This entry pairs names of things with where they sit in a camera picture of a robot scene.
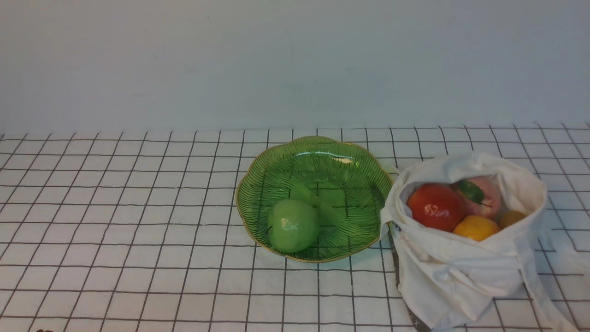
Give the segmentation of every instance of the white cloth bag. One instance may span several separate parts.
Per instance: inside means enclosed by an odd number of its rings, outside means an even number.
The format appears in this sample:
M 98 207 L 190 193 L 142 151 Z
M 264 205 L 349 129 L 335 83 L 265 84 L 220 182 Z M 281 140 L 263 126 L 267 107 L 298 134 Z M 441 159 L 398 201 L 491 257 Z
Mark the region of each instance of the white cloth bag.
M 509 209 L 527 218 L 476 242 L 423 226 L 405 204 L 423 183 L 454 183 L 495 175 Z M 381 235 L 391 227 L 399 256 L 399 291 L 408 308 L 430 328 L 476 321 L 493 297 L 508 296 L 525 283 L 540 314 L 558 332 L 578 331 L 553 305 L 535 267 L 533 242 L 541 236 L 586 276 L 590 264 L 569 241 L 551 241 L 541 231 L 547 202 L 545 184 L 528 170 L 502 158 L 474 152 L 419 162 L 396 179 L 381 211 Z

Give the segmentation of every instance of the orange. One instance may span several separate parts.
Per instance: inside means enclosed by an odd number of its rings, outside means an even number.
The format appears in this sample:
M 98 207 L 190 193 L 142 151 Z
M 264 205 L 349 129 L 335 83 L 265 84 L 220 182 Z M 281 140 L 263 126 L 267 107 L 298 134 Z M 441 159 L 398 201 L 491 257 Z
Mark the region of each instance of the orange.
M 454 234 L 482 241 L 500 231 L 500 227 L 492 220 L 480 216 L 467 216 L 460 222 Z
M 518 211 L 508 211 L 506 212 L 502 218 L 500 219 L 500 227 L 502 227 L 502 229 L 511 226 L 521 220 L 523 220 L 524 218 L 526 218 L 526 214 L 522 213 L 522 212 L 518 212 Z

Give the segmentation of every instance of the grid tablecloth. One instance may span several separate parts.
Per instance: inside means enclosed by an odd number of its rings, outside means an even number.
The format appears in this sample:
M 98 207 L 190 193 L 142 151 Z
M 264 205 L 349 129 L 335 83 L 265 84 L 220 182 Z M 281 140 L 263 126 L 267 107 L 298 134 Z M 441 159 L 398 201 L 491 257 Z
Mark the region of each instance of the grid tablecloth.
M 590 259 L 590 126 L 3 135 L 0 331 L 414 331 L 387 240 L 310 264 L 255 245 L 235 188 L 263 150 L 323 135 L 404 168 L 474 149 L 549 187 L 555 232 Z M 590 330 L 590 287 L 541 244 L 551 299 Z M 527 291 L 457 331 L 540 331 Z

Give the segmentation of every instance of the bowl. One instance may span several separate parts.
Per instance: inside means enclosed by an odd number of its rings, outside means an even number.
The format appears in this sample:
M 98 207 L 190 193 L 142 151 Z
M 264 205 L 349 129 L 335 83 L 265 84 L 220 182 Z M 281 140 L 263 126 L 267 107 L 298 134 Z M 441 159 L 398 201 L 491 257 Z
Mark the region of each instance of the bowl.
M 366 149 L 321 136 L 307 136 L 262 152 L 236 192 L 238 212 L 261 247 L 300 262 L 330 262 L 379 240 L 380 210 L 392 179 Z M 283 253 L 268 239 L 268 214 L 287 198 L 320 213 L 320 234 L 311 247 Z

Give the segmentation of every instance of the pink peach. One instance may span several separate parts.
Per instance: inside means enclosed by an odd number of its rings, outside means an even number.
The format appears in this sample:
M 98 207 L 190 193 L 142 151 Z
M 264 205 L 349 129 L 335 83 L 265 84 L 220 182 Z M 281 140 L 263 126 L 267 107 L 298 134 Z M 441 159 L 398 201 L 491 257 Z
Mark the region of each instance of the pink peach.
M 484 199 L 481 202 L 482 204 L 477 204 L 476 202 L 469 200 L 456 185 L 453 186 L 453 190 L 459 194 L 463 201 L 463 206 L 465 207 L 467 215 L 494 219 L 502 206 L 502 195 L 500 194 L 498 187 L 496 187 L 495 183 L 487 177 L 474 177 L 467 180 L 478 186 L 484 193 Z

